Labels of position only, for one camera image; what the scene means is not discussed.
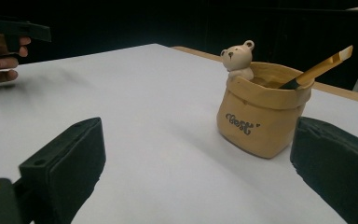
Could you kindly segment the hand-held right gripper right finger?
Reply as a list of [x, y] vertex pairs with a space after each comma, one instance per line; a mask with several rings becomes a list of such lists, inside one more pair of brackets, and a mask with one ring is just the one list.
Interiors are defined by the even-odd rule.
[[297, 120], [290, 161], [348, 224], [358, 224], [358, 137], [317, 119]]

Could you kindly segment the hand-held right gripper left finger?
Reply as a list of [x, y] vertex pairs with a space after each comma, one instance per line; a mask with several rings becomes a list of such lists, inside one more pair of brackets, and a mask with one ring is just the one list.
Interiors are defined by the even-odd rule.
[[71, 224], [105, 165], [99, 118], [70, 126], [20, 165], [22, 216], [35, 224]]

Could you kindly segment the tan bear pen holder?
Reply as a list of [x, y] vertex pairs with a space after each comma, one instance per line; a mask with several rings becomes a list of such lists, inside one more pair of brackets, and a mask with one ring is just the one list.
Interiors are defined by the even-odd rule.
[[216, 120], [233, 145], [261, 158], [273, 158], [293, 140], [296, 121], [311, 96], [314, 81], [294, 90], [280, 86], [300, 75], [291, 67], [255, 62], [251, 40], [221, 51], [228, 71]]

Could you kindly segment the black pen with orange end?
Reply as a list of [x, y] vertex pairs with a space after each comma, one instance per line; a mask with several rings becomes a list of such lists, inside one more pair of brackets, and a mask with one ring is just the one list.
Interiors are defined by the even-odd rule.
[[337, 67], [344, 61], [348, 60], [352, 55], [352, 51], [353, 51], [353, 45], [346, 47], [345, 49], [334, 54], [333, 56], [314, 65], [312, 68], [303, 72], [299, 76], [282, 84], [280, 86], [280, 89], [281, 90], [295, 90], [298, 87], [305, 85], [307, 82], [311, 81], [312, 79], [315, 79], [316, 77], [321, 76], [322, 74], [326, 73], [327, 71]]

